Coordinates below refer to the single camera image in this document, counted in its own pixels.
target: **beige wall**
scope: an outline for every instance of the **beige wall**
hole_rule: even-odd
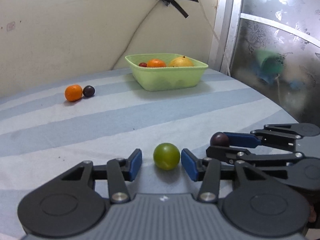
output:
[[[156,0],[0,0],[0,97],[111,69]],[[207,62],[212,30],[200,5],[159,3],[126,54],[180,53]],[[214,25],[217,0],[201,0]],[[7,31],[7,24],[15,29]],[[116,68],[127,67],[121,59]]]

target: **orange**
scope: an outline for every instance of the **orange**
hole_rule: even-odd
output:
[[[68,86],[64,92],[64,96],[70,102],[79,100],[82,97],[82,87],[79,85]]]
[[[147,62],[147,67],[166,67],[167,65],[164,63],[164,61],[153,58]]]

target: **green ball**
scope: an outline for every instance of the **green ball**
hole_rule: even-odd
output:
[[[169,171],[178,165],[180,152],[173,144],[162,143],[153,152],[153,160],[158,168]]]

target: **dark purple grape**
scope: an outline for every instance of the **dark purple grape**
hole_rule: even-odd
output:
[[[83,95],[84,95],[86,98],[92,97],[95,92],[96,92],[96,90],[95,90],[94,87],[92,87],[92,86],[86,86],[86,87],[83,89]]]
[[[229,138],[223,132],[216,132],[214,135],[212,135],[210,139],[210,146],[229,147],[230,146]]]

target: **striped tablecloth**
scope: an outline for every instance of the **striped tablecloth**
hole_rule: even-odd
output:
[[[78,83],[96,89],[93,98],[65,101],[64,90]],[[180,150],[205,156],[217,131],[249,132],[266,123],[295,120],[260,93],[214,70],[207,70],[194,88],[148,92],[129,69],[76,78],[0,99],[0,239],[23,236],[16,210],[21,198],[83,160],[105,164],[127,157],[135,148],[143,166],[129,191],[196,193],[181,166],[160,171],[153,150],[171,142]],[[267,147],[255,153],[280,152]],[[220,196],[230,192],[221,183]],[[107,196],[105,182],[96,190]]]

